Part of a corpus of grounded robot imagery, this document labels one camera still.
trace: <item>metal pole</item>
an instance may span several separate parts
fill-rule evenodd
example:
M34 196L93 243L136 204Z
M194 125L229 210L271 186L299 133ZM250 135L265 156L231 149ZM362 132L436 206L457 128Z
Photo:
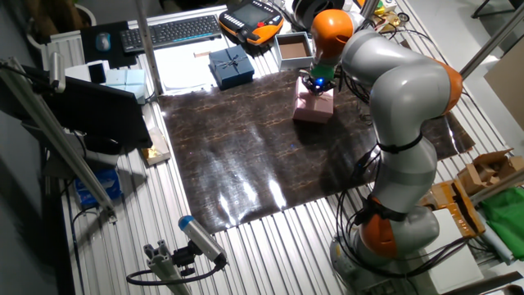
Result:
M24 71L22 66L14 58L10 58L8 65L16 70ZM73 149L62 130L60 123L52 114L43 98L33 92L28 80L10 70L0 70L0 78L4 80L7 87L15 94L20 104L26 109L31 118L43 131L52 145L58 150L76 175L84 182L86 188L95 197L98 204L102 206L107 214L115 220L113 202L102 187L95 174L91 171L84 159Z
M488 197L494 196L506 188L512 187L513 185L522 181L524 181L524 169L520 169L507 178L501 179L498 183L482 189L480 192L472 195L470 199L472 200L473 205L476 206L478 203L486 200Z
M158 98L162 94L162 84L160 83L160 74L158 73L158 66L156 66L155 53L153 52L153 42L151 41L151 32L149 25L147 25L146 12L142 4L142 0L135 0L138 10L138 30L140 31L140 38L144 52L146 52L147 65L153 78L153 88L155 96Z
M371 18L373 13L375 13L375 10L377 10L379 2L380 0L366 0L366 2L364 2L362 9L360 10L360 14L364 19L368 20Z
M500 28L491 39L484 44L484 46L477 52L477 54L469 61L469 63L460 71L462 79L466 79L477 67L483 62L486 57L499 44L508 37L509 33L524 19L524 5L521 5L513 14L511 20Z

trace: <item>keyboard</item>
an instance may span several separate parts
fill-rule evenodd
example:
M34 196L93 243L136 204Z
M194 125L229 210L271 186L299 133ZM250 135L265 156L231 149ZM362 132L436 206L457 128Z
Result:
M169 23L150 25L153 48L166 48L186 43L220 37L219 22L216 16L201 16ZM143 52L142 39L138 29L120 32L124 52Z

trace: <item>navy blue gift box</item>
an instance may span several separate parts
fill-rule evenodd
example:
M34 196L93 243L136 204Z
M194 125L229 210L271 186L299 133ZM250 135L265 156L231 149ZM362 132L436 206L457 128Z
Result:
M210 68L222 90L251 82L255 73L240 45L210 53Z

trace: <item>gift box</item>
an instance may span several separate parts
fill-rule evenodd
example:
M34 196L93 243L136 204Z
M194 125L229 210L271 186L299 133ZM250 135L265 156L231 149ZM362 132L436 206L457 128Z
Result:
M222 90L251 82L255 73L240 45L210 53L210 68Z
M326 124L331 116L333 116L333 89L315 96L309 92L302 83L302 78L299 77L296 81L293 120Z

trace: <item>computer monitor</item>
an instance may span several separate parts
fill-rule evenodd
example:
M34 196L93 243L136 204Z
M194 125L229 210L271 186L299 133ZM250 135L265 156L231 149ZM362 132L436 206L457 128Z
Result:
M24 66L26 74L48 81L49 72ZM0 79L0 111L30 120L14 94ZM63 93L44 94L44 101L60 124L91 138L112 139L126 149L150 148L151 138L142 109L133 93L70 77Z

